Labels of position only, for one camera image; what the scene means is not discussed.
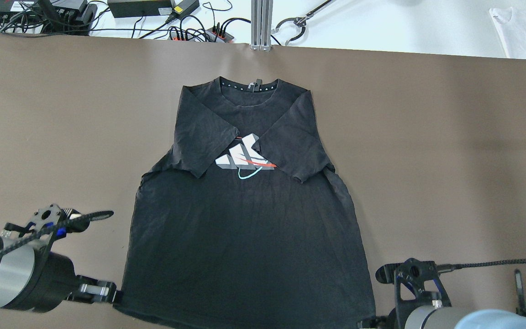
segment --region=black t-shirt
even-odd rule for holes
[[[122,289],[117,310],[179,329],[356,329],[374,315],[308,90],[182,88],[174,145],[137,192]]]

